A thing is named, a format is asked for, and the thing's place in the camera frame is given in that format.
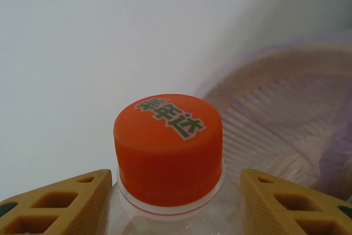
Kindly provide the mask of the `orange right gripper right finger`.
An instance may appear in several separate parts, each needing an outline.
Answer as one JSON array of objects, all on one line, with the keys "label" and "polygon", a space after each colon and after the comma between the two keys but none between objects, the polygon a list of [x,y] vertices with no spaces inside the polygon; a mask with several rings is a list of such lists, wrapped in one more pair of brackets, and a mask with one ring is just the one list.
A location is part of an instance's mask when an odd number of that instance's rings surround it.
[{"label": "orange right gripper right finger", "polygon": [[351,234],[351,204],[270,174],[243,169],[245,234]]}]

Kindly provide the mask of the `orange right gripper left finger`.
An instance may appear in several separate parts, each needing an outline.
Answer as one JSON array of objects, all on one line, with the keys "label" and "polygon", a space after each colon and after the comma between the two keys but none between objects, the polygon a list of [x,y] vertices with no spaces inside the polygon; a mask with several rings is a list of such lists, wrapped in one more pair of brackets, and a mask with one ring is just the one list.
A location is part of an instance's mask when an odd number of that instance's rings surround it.
[{"label": "orange right gripper left finger", "polygon": [[102,169],[3,200],[1,234],[97,234],[111,189]]}]

